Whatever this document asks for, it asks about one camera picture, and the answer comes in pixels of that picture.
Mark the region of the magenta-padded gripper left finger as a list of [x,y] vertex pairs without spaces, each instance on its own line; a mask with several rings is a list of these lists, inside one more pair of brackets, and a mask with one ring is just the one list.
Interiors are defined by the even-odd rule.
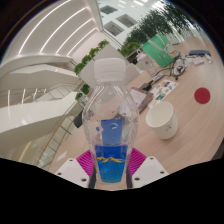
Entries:
[[93,189],[96,172],[90,151],[78,158],[69,158],[57,171],[56,175],[84,188]]

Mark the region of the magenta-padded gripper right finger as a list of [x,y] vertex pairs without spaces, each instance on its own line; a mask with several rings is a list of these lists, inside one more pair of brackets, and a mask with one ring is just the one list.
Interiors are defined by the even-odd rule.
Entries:
[[137,149],[132,150],[126,176],[128,188],[140,188],[167,175],[154,156],[146,157]]

